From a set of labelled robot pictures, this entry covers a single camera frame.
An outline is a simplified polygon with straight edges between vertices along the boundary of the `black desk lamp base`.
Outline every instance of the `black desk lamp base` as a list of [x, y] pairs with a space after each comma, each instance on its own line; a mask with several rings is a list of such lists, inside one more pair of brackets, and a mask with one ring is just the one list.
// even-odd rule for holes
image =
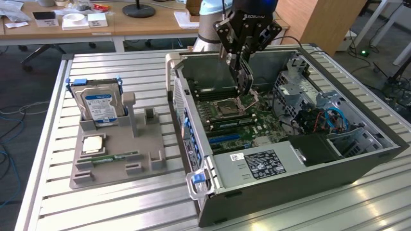
[[148, 5], [138, 4], [128, 5], [122, 7], [122, 13], [133, 18], [148, 18], [154, 15], [154, 8]]

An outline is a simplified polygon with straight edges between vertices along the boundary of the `blue hard drive label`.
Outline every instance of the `blue hard drive label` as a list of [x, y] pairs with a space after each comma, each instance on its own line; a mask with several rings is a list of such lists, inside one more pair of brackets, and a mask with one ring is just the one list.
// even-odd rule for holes
[[110, 105], [112, 100], [109, 94], [85, 96], [88, 110], [97, 123], [110, 123], [117, 119], [116, 109]]
[[285, 172], [284, 166], [273, 152], [266, 150], [244, 156], [254, 179], [262, 179]]

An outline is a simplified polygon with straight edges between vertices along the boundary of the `chair wheel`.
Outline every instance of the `chair wheel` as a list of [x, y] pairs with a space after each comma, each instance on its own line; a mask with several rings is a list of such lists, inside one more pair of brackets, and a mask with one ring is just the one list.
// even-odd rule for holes
[[27, 48], [26, 48], [26, 46], [19, 46], [19, 45], [18, 45], [18, 50], [19, 50], [19, 51], [26, 51]]
[[146, 41], [144, 44], [146, 47], [152, 47], [152, 42]]
[[30, 72], [31, 70], [33, 70], [33, 67], [31, 66], [26, 66], [26, 65], [22, 65], [22, 70], [25, 71], [25, 72]]

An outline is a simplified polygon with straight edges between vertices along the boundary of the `wooden desk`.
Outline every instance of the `wooden desk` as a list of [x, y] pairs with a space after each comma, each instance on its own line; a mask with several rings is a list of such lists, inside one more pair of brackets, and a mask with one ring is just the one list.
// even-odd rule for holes
[[[181, 29], [173, 17], [173, 12], [178, 11], [161, 6], [152, 5], [156, 9], [154, 16], [144, 19], [130, 18], [122, 14], [122, 7], [130, 2], [108, 2], [110, 11], [114, 13], [106, 16], [108, 27], [98, 27], [81, 30], [61, 29], [61, 16], [57, 16], [60, 26], [37, 27], [34, 20], [27, 26], [6, 28], [3, 23], [10, 21], [3, 18], [0, 20], [0, 45], [34, 45], [50, 43], [74, 43], [112, 41], [116, 52], [124, 52], [122, 42], [134, 39], [174, 39], [197, 37], [197, 29]], [[184, 4], [164, 2], [162, 5], [184, 9]], [[41, 7], [35, 2], [23, 2], [22, 12], [33, 19], [31, 12], [51, 11], [62, 7]], [[288, 24], [282, 20], [276, 20], [284, 30], [278, 36], [284, 35]]]

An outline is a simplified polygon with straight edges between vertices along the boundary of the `wooden cabinet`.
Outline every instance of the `wooden cabinet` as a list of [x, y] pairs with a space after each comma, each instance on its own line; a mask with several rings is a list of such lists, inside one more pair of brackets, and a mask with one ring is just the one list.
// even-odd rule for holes
[[[289, 24], [285, 36], [314, 43], [332, 55], [366, 0], [278, 0], [276, 13]], [[281, 44], [293, 44], [289, 38]]]

